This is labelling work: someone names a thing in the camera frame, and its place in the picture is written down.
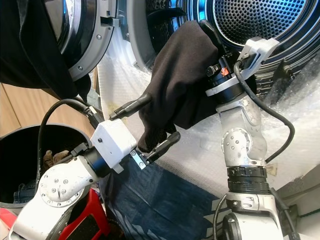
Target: black bucket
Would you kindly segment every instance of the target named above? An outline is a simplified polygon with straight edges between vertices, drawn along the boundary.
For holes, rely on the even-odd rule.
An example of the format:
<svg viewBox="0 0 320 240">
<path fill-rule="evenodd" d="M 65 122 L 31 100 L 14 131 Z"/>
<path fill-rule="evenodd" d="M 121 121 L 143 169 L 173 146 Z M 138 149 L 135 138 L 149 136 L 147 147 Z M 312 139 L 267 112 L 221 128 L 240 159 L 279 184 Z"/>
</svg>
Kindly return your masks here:
<svg viewBox="0 0 320 240">
<path fill-rule="evenodd" d="M 26 203 L 13 204 L 14 192 L 20 184 L 36 179 L 39 125 L 13 131 L 0 138 L 0 208 L 21 208 Z M 89 137 L 80 130 L 63 124 L 48 124 L 44 129 L 42 152 L 52 154 L 71 151 Z"/>
</svg>

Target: washing machine drum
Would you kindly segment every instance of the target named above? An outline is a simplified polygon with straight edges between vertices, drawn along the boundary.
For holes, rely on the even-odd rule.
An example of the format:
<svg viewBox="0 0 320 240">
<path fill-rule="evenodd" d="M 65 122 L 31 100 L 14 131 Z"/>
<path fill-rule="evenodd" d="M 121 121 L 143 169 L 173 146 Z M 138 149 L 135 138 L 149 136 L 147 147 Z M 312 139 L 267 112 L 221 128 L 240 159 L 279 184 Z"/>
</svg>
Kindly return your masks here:
<svg viewBox="0 0 320 240">
<path fill-rule="evenodd" d="M 75 81 L 105 54 L 117 22 L 117 0 L 45 0 L 58 47 Z"/>
<path fill-rule="evenodd" d="M 318 0 L 147 0 L 146 5 L 148 11 L 181 8 L 186 13 L 149 27 L 155 49 L 185 21 L 202 19 L 214 24 L 223 42 L 239 51 L 256 36 L 278 40 L 280 45 L 256 73 L 259 94 L 271 88 L 281 60 L 297 73 L 320 48 Z"/>
</svg>

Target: red object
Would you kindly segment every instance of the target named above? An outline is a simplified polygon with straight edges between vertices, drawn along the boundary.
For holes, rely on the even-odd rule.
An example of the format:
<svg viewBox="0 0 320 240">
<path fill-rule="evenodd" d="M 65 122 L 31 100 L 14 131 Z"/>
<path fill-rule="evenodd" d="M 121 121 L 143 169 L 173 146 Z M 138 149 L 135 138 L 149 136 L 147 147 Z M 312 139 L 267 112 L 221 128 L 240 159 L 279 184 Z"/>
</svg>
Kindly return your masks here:
<svg viewBox="0 0 320 240">
<path fill-rule="evenodd" d="M 7 209 L 0 207 L 0 219 L 9 229 L 11 229 L 17 219 L 17 216 Z"/>
<path fill-rule="evenodd" d="M 226 66 L 221 69 L 221 74 L 222 74 L 223 77 L 225 77 L 225 76 L 227 76 L 229 74 L 229 71 L 228 71 Z"/>
<path fill-rule="evenodd" d="M 98 195 L 93 189 L 90 189 L 86 196 L 86 206 L 83 212 L 72 223 L 63 229 L 59 240 L 66 240 L 70 235 L 73 235 L 74 237 L 72 237 L 72 239 L 74 239 L 77 235 L 77 231 L 79 231 L 78 236 L 84 237 L 83 234 L 88 233 L 88 230 L 86 229 L 86 226 L 82 226 L 82 223 L 84 223 L 85 219 L 89 219 L 88 217 L 91 219 L 91 221 L 93 218 L 95 220 L 95 222 L 92 224 L 92 227 L 89 229 L 91 231 L 93 229 L 97 229 L 97 232 L 94 234 L 91 240 L 98 240 L 102 235 L 108 236 L 110 233 L 110 227 L 107 216 L 101 206 Z"/>
</svg>

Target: bubble wrap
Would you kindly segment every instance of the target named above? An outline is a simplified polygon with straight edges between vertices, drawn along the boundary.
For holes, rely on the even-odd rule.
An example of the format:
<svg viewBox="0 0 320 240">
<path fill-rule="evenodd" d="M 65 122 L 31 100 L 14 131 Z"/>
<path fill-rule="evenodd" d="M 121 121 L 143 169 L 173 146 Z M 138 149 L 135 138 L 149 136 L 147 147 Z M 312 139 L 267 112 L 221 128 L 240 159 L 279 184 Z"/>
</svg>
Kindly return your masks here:
<svg viewBox="0 0 320 240">
<path fill-rule="evenodd" d="M 151 75 L 121 61 L 108 50 L 98 65 L 101 106 L 108 118 L 113 110 L 138 98 Z M 319 68 L 319 59 L 312 61 Z M 271 164 L 276 176 L 269 174 L 268 182 L 276 189 L 295 178 L 305 175 L 320 163 L 320 75 L 300 73 L 275 110 L 287 117 L 295 126 L 292 144 Z M 134 137 L 139 140 L 144 126 L 138 114 L 125 118 Z M 289 130 L 277 119 L 262 113 L 263 135 L 268 144 L 267 156 L 275 152 L 287 139 Z M 163 168 L 179 177 L 221 197 L 228 191 L 227 168 L 221 150 L 222 127 L 219 116 L 208 117 L 188 130 L 177 129 L 180 141 L 161 159 Z"/>
</svg>

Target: white robotic arm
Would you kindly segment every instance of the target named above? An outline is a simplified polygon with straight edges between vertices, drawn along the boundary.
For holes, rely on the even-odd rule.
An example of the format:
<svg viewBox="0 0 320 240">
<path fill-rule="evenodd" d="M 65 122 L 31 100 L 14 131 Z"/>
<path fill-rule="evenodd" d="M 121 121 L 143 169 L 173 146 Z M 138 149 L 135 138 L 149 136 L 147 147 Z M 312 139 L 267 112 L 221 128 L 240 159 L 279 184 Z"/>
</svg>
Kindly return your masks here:
<svg viewBox="0 0 320 240">
<path fill-rule="evenodd" d="M 259 69 L 278 44 L 274 39 L 255 38 L 247 42 L 239 57 L 250 58 L 250 64 L 242 71 L 246 78 Z M 206 94 L 218 96 L 221 103 L 216 110 L 224 132 L 221 147 L 229 176 L 229 192 L 222 200 L 226 200 L 232 213 L 223 220 L 223 234 L 228 240 L 282 240 L 275 197 L 270 194 L 267 183 L 267 143 L 261 133 L 260 110 L 232 72 L 228 55 L 207 70 L 209 77 L 219 80 Z M 8 239 L 19 240 L 20 236 L 27 240 L 58 239 L 73 207 L 99 177 L 111 170 L 123 171 L 122 161 L 126 156 L 143 170 L 178 142 L 180 134 L 175 132 L 148 157 L 136 149 L 135 138 L 119 118 L 129 117 L 150 100 L 150 96 L 143 95 L 117 109 L 110 120 L 97 126 L 91 138 L 94 148 L 46 171 L 35 197 L 22 209 Z"/>
</svg>

